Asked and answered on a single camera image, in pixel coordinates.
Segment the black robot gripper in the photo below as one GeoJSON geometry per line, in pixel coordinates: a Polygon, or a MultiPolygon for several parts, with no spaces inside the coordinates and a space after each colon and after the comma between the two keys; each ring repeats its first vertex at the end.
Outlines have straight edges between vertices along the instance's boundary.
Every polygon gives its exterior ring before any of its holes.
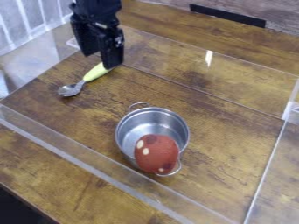
{"type": "Polygon", "coordinates": [[[73,0],[69,4],[71,23],[79,49],[85,56],[100,51],[104,68],[112,69],[124,61],[124,33],[120,28],[99,28],[99,40],[88,25],[100,24],[104,27],[117,27],[117,12],[121,10],[120,0],[73,0]]]}

